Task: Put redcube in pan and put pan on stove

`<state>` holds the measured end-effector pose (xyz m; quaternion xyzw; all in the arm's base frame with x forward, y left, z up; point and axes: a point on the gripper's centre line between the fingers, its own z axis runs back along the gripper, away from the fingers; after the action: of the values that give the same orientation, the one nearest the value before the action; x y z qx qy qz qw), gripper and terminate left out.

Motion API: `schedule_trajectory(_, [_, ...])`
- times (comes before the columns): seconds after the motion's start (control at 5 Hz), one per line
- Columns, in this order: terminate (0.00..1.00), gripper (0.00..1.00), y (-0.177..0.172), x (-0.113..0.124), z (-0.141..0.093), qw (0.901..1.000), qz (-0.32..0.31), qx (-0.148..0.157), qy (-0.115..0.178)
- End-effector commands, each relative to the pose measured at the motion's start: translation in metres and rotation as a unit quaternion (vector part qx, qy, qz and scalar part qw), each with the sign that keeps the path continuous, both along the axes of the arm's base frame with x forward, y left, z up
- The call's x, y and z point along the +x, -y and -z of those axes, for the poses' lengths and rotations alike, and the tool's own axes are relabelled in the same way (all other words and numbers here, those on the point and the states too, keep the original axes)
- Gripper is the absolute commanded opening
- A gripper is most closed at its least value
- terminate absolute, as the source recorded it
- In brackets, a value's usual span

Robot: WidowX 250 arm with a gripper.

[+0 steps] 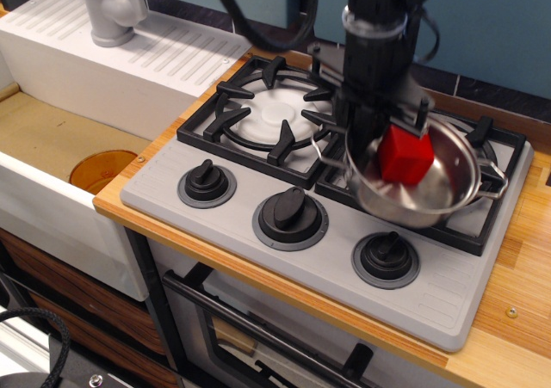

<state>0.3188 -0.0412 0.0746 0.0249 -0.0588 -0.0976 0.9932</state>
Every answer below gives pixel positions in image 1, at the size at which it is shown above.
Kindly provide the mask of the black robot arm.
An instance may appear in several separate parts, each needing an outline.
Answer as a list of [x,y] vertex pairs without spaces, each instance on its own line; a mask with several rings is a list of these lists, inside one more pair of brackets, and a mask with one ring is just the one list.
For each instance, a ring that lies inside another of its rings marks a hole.
[[416,138],[425,131],[434,102],[410,72],[421,23],[439,32],[425,1],[348,0],[344,48],[308,47],[312,79],[336,90],[333,115],[345,132],[347,161],[355,167],[370,161],[370,145],[389,125]]

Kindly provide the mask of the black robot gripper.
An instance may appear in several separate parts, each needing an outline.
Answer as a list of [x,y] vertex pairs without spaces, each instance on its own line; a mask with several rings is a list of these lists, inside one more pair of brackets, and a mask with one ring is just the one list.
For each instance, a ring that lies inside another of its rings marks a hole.
[[313,75],[337,88],[334,116],[346,131],[351,160],[366,168],[390,124],[421,136],[435,102],[412,77],[418,33],[391,39],[346,34],[345,46],[308,46]]

